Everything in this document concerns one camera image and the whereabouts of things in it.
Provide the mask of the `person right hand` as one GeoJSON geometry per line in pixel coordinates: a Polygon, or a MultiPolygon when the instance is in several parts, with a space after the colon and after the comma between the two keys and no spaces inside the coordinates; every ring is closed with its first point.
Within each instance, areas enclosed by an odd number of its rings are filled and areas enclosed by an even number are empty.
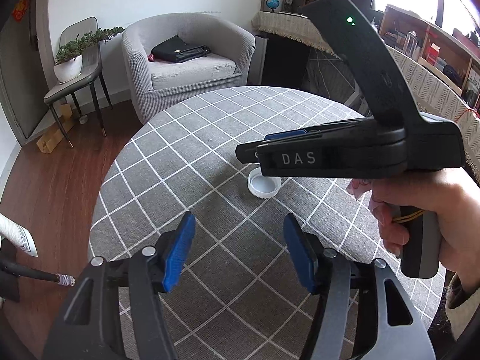
{"type": "Polygon", "coordinates": [[[456,273],[463,290],[479,289],[479,186],[462,168],[373,180],[372,199],[384,247],[399,256],[408,231],[393,222],[392,206],[415,206],[437,214],[443,242],[439,261],[456,273]]]}

